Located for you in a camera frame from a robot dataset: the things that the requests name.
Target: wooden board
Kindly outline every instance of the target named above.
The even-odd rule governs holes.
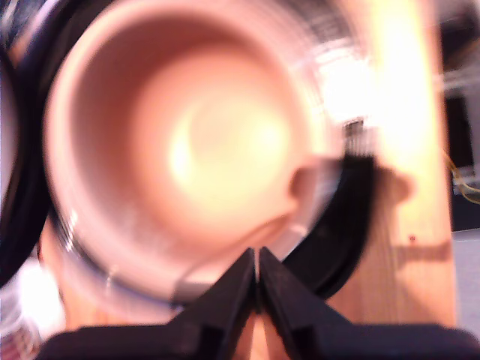
[[[385,169],[375,222],[361,264],[329,304],[357,323],[455,324],[455,269],[449,220],[443,105],[434,87],[438,43],[429,1],[344,0],[363,29],[376,64],[379,164]],[[42,237],[46,264],[59,274],[51,229]],[[60,287],[69,329],[123,323]],[[256,324],[252,359],[266,359],[263,323]]]

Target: black object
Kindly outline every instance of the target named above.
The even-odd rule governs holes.
[[[203,296],[167,325],[82,328],[57,335],[37,360],[231,359],[254,309],[254,252],[247,250]],[[353,325],[310,292],[264,247],[260,299],[289,357],[480,359],[469,333],[439,325]],[[277,342],[267,337],[269,350]]]
[[[41,132],[31,123],[31,108],[26,106],[7,54],[0,49],[0,62],[13,87],[19,123],[19,148],[4,200],[0,219],[0,287],[3,287],[25,262],[40,238],[50,198],[44,176]]]
[[[451,68],[454,65],[455,68],[461,63],[455,58],[480,38],[479,15],[475,5],[463,6],[454,14],[439,19],[439,26],[443,67]]]
[[[324,299],[347,282],[365,248],[377,173],[372,157],[347,152],[331,202],[310,234],[283,261]]]

